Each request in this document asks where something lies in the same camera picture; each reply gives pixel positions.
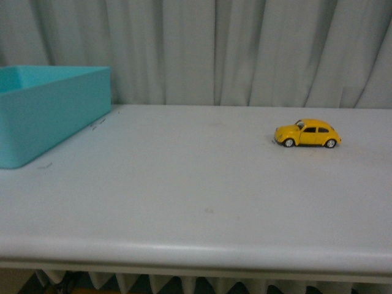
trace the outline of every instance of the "table top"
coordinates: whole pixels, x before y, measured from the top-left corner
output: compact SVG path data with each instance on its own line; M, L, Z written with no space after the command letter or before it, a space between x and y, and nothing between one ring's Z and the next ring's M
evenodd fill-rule
M0 170L0 260L392 274L391 210L392 110L114 105Z

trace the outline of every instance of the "curtain fold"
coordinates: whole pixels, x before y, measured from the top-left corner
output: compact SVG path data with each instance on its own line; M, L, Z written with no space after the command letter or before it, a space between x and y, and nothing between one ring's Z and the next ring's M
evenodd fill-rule
M0 66L110 66L123 104L392 108L390 0L2 0Z

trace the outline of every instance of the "teal plastic box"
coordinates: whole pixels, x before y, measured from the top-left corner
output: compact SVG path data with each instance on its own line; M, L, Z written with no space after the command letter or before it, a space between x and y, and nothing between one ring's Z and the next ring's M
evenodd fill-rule
M18 168L110 111L108 67L0 68L0 168Z

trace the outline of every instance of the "car window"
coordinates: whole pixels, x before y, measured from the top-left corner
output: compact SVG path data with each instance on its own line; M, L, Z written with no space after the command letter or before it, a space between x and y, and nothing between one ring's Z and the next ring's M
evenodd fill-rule
M300 130L302 130L302 128L305 125L305 123L302 120L297 121L295 124L300 128Z
M315 127L307 127L304 129L304 133L316 133L316 128Z

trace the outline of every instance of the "toy car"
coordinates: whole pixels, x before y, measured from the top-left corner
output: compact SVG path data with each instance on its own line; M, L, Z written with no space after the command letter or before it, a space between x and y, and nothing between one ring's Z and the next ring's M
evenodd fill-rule
M333 127L318 119L301 119L291 126L277 127L274 138L285 147L319 145L334 148L342 141Z

